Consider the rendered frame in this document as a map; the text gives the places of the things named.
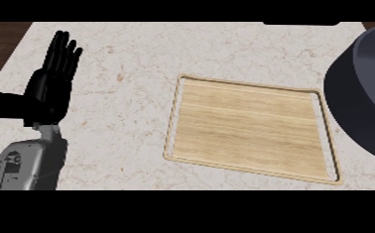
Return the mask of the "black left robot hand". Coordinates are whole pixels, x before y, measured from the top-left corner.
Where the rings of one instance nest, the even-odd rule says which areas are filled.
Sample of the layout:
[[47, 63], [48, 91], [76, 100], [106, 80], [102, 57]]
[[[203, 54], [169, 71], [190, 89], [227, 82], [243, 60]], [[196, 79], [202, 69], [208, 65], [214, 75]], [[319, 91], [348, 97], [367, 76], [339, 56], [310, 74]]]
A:
[[68, 113], [82, 51], [76, 41], [69, 40], [69, 33], [57, 31], [23, 94], [0, 92], [0, 118], [22, 119], [25, 127], [59, 124]]

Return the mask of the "pale wooden tray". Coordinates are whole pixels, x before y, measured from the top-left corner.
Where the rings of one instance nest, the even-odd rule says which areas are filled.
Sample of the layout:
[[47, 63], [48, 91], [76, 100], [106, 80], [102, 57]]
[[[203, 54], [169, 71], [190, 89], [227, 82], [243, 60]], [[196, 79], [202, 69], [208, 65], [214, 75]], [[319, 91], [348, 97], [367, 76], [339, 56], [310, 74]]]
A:
[[320, 91], [180, 74], [164, 159], [332, 185], [320, 135], [329, 135]]

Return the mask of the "dark grey pot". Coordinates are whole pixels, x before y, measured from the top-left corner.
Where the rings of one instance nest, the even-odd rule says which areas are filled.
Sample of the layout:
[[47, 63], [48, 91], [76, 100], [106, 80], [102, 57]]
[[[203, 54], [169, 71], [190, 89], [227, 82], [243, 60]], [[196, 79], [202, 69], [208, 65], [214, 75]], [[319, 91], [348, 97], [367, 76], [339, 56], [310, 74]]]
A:
[[333, 61], [323, 94], [342, 131], [375, 156], [375, 28], [361, 33]]

